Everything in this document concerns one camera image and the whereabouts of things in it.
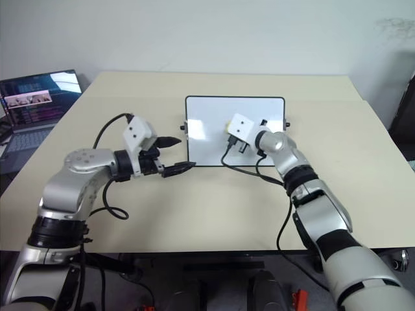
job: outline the whiteboard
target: whiteboard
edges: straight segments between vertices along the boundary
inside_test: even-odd
[[[188,96],[185,102],[187,158],[198,167],[222,166],[220,159],[226,151],[229,134],[226,126],[235,113],[261,123],[267,120],[272,132],[285,129],[285,101],[281,97],[214,97]],[[249,147],[239,152],[242,142],[229,151],[225,163],[254,166],[259,156]],[[274,165],[271,158],[262,166]]]

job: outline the laptop screen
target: laptop screen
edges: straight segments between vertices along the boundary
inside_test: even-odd
[[[12,126],[56,123],[81,96],[75,70],[0,81],[0,100]]]

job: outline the laptop keyboard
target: laptop keyboard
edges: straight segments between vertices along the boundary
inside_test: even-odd
[[[12,141],[9,142],[7,152],[37,148],[50,132],[51,130],[49,129],[14,135]]]

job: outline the silver robot arm segment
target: silver robot arm segment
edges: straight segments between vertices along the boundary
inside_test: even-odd
[[[320,255],[339,310],[415,310],[415,298],[388,266],[352,237],[347,210],[291,138],[238,114],[228,133],[272,158],[296,208],[293,219],[298,233],[304,246]]]
[[[26,309],[32,303],[47,310],[67,310],[75,296],[79,275],[79,269],[70,263],[88,233],[86,220],[99,189],[111,180],[122,182],[149,174],[166,178],[195,165],[192,162],[162,165],[158,148],[170,147],[181,140],[157,137],[147,121],[130,116],[123,134],[125,150],[76,150],[65,158],[61,171],[47,182],[32,233],[9,278],[4,296],[6,305],[23,303],[21,310],[32,310]]]

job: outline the laptop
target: laptop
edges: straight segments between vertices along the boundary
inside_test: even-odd
[[[73,69],[0,81],[0,101],[13,130],[0,174],[21,170],[80,96]]]

